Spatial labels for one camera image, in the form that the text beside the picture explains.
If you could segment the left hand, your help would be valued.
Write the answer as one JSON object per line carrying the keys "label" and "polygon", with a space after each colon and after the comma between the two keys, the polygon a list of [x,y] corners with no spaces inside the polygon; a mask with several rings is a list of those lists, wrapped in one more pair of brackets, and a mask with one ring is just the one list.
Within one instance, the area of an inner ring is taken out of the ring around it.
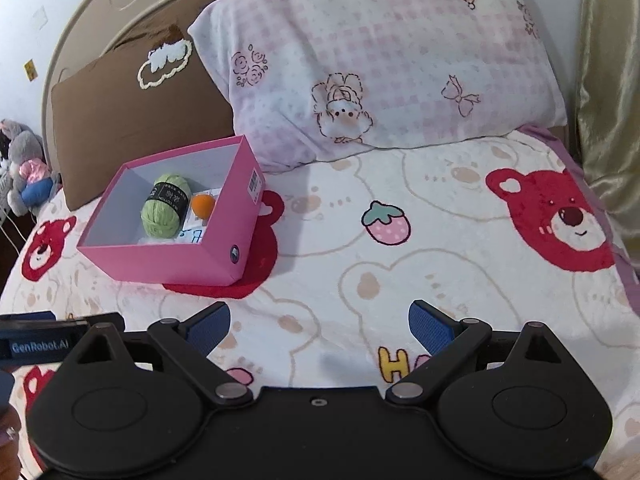
{"label": "left hand", "polygon": [[17,444],[20,437],[22,422],[16,409],[9,405],[1,412],[0,419],[0,446],[5,448],[10,444]]}

